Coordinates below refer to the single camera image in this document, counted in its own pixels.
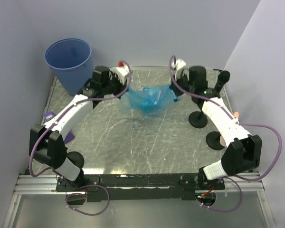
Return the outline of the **blue plastic trash bag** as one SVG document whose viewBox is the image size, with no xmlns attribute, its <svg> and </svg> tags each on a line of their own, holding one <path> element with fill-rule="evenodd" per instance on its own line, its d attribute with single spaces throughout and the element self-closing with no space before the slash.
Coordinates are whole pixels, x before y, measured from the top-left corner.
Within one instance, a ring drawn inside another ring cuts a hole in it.
<svg viewBox="0 0 285 228">
<path fill-rule="evenodd" d="M 130 87 L 119 101 L 124 113 L 139 111 L 150 115 L 168 109 L 175 98 L 176 95 L 170 89 L 170 84 L 167 84 L 144 87 L 142 90 L 134 90 Z"/>
</svg>

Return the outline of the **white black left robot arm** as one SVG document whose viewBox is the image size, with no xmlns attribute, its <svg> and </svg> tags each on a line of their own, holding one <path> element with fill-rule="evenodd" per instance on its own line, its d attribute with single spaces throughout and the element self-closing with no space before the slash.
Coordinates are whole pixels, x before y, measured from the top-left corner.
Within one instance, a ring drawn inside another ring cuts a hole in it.
<svg viewBox="0 0 285 228">
<path fill-rule="evenodd" d="M 29 137 L 29 173 L 37 177 L 43 173 L 33 172 L 33 161 L 47 165 L 48 170 L 62 177 L 74 191 L 84 185 L 84 158 L 78 152 L 67 152 L 64 139 L 81 118 L 101 102 L 121 98 L 129 89 L 132 70 L 124 62 L 117 67 L 96 66 L 92 77 L 87 79 L 71 102 L 54 118 L 43 125 L 36 124 Z"/>
</svg>

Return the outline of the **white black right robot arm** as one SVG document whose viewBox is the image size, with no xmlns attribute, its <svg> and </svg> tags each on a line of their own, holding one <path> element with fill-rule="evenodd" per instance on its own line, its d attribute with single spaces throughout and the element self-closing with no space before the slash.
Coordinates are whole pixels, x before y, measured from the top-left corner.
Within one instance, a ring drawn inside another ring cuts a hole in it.
<svg viewBox="0 0 285 228">
<path fill-rule="evenodd" d="M 220 150 L 222 138 L 226 151 L 222 158 L 199 170 L 198 184 L 203 189 L 209 189 L 215 182 L 225 176 L 252 170 L 259 166 L 262 148 L 262 140 L 258 135 L 252 135 L 239 124 L 237 118 L 226 108 L 220 91 L 229 81 L 230 73 L 226 70 L 218 75 L 213 88 L 208 87 L 206 69 L 202 66 L 189 67 L 189 74 L 185 74 L 185 64 L 172 64 L 174 82 L 172 88 L 177 95 L 190 94 L 193 102 L 199 107 L 195 121 L 210 119 L 216 127 L 216 131 L 206 136 L 209 147 Z"/>
</svg>

